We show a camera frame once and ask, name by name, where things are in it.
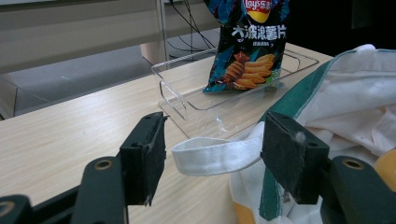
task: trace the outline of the tote bag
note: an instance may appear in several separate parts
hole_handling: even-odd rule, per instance
[[[329,145],[374,164],[396,147],[396,51],[372,45],[346,51],[302,79],[270,111],[290,116]],[[233,139],[196,137],[172,148],[184,175],[231,173],[240,223],[321,223],[317,205],[288,197],[260,158],[265,117]]]

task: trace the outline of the lay's potato chip bag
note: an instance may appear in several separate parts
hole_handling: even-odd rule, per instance
[[[204,0],[220,22],[218,51],[204,92],[251,90],[278,78],[289,0]]]

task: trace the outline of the light wood tabletop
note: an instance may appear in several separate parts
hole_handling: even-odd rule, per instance
[[[302,71],[306,74],[331,58],[290,44],[287,48],[319,60]],[[155,79],[148,76],[0,121],[0,197],[25,194],[36,205],[79,185],[85,165],[115,156],[137,122],[157,111]],[[237,223],[229,175],[177,171],[170,149],[186,139],[171,119],[165,122],[163,176],[151,207],[129,206],[131,223]]]

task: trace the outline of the clear plastic tray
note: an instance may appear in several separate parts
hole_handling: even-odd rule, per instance
[[[152,66],[159,106],[189,138],[227,139],[257,123],[262,114],[318,63],[285,51],[280,78],[250,91],[203,93],[216,49]]]

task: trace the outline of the gray floor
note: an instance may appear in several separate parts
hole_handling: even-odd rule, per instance
[[[219,43],[219,29],[168,39],[172,58],[211,49]],[[15,116],[103,90],[152,74],[140,47],[113,50],[84,58],[11,73],[18,87]]]

